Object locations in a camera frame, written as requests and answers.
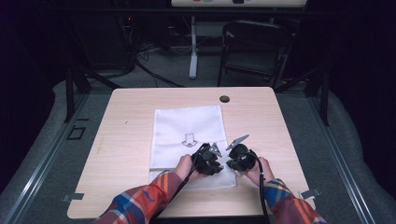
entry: white cloth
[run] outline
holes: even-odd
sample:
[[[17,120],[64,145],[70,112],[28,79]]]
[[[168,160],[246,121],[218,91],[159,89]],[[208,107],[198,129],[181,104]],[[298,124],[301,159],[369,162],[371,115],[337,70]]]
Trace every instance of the white cloth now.
[[[150,160],[150,181],[162,170],[174,169],[181,156],[192,155],[203,143],[217,143],[224,169],[218,174],[189,182],[183,189],[221,189],[236,185],[226,161],[227,139],[220,105],[157,109]]]

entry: person's left hand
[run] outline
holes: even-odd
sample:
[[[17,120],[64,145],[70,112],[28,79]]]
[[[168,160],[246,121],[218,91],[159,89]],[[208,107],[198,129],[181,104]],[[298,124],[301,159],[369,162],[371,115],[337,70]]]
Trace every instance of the person's left hand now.
[[[191,166],[192,166],[191,155],[186,154],[180,157],[180,161],[178,162],[177,167],[175,168],[175,174],[177,174],[181,178],[181,180],[184,180],[189,174]],[[199,174],[197,171],[194,171],[191,174],[189,181],[204,176],[205,175]]]

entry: wooden tabletop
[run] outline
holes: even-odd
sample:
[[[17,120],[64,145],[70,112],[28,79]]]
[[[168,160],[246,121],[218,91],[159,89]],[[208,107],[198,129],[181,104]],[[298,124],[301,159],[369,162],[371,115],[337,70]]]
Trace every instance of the wooden tabletop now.
[[[172,0],[172,7],[304,7],[306,0],[245,0],[234,4],[233,0]]]
[[[222,95],[230,97],[222,103]],[[149,183],[154,111],[198,105],[221,105],[229,144],[249,134],[244,145],[265,157],[275,177],[294,193],[308,190],[303,170],[272,89],[164,88],[113,91],[92,145],[76,193],[71,218],[99,217],[121,192]],[[262,214],[259,188],[246,177],[227,189],[182,190],[161,217],[223,217]],[[307,200],[315,208],[312,200]]]

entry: sleeve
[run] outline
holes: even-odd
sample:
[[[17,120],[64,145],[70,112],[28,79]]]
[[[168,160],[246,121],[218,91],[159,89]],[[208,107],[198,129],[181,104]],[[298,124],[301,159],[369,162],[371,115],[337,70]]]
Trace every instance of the sleeve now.
[[[269,181],[263,191],[276,223],[327,223],[309,203],[294,197],[282,180]]]
[[[149,223],[175,195],[181,179],[175,173],[165,173],[149,185],[128,189],[113,199],[107,210],[93,223]]]

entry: hand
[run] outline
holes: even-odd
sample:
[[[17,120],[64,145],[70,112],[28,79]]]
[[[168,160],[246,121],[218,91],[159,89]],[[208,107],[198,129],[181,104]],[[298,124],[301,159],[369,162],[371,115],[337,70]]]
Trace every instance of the hand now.
[[[264,172],[264,185],[274,178],[274,174],[271,171],[270,164],[268,160],[263,157],[259,157],[260,162],[262,163],[262,171]],[[244,172],[240,172],[242,175],[247,176],[257,187],[260,186],[260,167],[259,163],[256,161],[254,167],[250,170],[246,170]]]
[[[181,180],[184,180],[189,174],[191,166],[192,166],[191,156],[189,154],[186,154],[180,157],[180,161],[178,162],[177,167],[175,168],[175,174],[177,174],[181,178]],[[189,181],[204,176],[205,175],[199,174],[197,171],[194,171],[191,174]]]

